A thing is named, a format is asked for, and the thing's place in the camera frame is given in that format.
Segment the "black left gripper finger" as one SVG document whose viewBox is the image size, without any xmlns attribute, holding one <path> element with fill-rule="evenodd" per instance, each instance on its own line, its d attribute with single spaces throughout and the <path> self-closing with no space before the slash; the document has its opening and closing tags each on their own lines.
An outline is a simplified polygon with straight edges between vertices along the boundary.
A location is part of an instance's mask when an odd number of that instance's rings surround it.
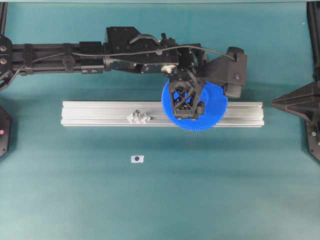
<svg viewBox="0 0 320 240">
<path fill-rule="evenodd" d="M 172 113 L 176 119 L 192 119 L 195 115 L 196 90 L 189 82 L 170 82 L 168 85 Z"/>
<path fill-rule="evenodd" d="M 205 103 L 200 100 L 204 84 L 197 79 L 194 82 L 194 98 L 193 98 L 193 107 L 194 114 L 193 119 L 197 120 L 199 116 L 204 114 L 205 111 Z"/>
</svg>

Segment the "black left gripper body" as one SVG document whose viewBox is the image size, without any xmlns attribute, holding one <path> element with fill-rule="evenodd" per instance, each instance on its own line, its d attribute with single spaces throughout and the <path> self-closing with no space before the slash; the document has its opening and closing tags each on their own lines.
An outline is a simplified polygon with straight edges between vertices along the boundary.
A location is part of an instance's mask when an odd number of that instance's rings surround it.
<svg viewBox="0 0 320 240">
<path fill-rule="evenodd" d="M 166 46 L 165 48 L 170 48 L 169 54 L 176 54 L 177 63 L 163 65 L 160 68 L 163 75 L 170 80 L 177 81 L 190 80 L 187 71 L 190 71 L 195 78 L 204 77 L 204 67 L 209 60 L 206 50 L 199 43 Z"/>
</svg>

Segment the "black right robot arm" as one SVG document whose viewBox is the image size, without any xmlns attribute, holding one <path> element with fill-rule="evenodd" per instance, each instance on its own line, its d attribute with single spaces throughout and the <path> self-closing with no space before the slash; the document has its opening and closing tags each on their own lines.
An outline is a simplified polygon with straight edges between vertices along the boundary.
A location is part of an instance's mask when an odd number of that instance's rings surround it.
<svg viewBox="0 0 320 240">
<path fill-rule="evenodd" d="M 315 81 L 284 94 L 271 103 L 272 107 L 300 117 L 305 122 L 309 153 L 320 160 L 320 82 Z"/>
</svg>

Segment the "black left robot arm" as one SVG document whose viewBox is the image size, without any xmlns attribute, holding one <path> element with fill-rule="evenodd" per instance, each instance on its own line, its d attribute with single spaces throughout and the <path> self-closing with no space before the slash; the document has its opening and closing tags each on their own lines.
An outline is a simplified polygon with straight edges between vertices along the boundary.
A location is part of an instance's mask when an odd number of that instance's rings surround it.
<svg viewBox="0 0 320 240">
<path fill-rule="evenodd" d="M 120 71 L 162 74 L 169 110 L 177 119 L 196 120 L 205 112 L 205 52 L 198 44 L 177 44 L 165 33 L 161 39 L 134 27 L 108 27 L 106 42 L 14 44 L 0 37 L 0 87 L 6 89 L 17 75 L 48 73 L 100 74 Z"/>
</svg>

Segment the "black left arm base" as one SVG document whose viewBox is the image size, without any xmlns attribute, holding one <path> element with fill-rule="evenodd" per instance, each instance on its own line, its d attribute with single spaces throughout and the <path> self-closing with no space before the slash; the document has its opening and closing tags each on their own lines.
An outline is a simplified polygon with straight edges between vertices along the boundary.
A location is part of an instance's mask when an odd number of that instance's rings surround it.
<svg viewBox="0 0 320 240">
<path fill-rule="evenodd" d="M 12 128 L 12 117 L 0 107 L 0 158 L 9 151 Z"/>
</svg>

